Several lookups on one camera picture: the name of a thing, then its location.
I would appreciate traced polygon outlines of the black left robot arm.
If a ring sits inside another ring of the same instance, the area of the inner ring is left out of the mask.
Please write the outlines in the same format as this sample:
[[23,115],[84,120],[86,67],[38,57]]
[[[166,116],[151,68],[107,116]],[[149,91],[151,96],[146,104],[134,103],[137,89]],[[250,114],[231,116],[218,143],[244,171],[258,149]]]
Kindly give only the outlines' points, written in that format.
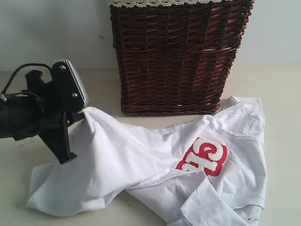
[[60,164],[77,158],[71,151],[68,127],[84,118],[63,103],[54,81],[44,82],[42,72],[25,75],[27,89],[0,98],[0,137],[15,141],[39,136]]

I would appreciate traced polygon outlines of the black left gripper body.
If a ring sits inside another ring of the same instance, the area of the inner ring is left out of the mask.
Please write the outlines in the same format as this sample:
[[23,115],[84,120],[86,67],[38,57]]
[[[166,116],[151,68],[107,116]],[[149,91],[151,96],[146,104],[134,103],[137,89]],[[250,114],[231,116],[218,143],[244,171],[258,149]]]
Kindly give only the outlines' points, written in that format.
[[64,109],[54,82],[44,82],[42,72],[32,70],[25,76],[27,89],[13,94],[13,139],[35,135],[48,124],[57,124]]

